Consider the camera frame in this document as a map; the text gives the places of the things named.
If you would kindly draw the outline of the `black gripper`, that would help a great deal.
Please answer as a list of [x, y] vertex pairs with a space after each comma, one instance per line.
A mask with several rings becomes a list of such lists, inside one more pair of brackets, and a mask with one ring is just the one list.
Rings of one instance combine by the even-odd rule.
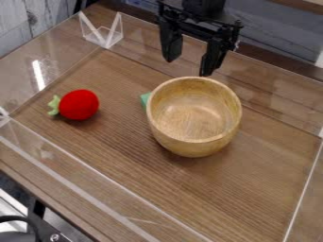
[[224, 11], [225, 0], [156, 0], [156, 3], [165, 61], [172, 62], [181, 55], [183, 34], [208, 41], [199, 75], [211, 76], [220, 68], [227, 51], [237, 48], [243, 21]]

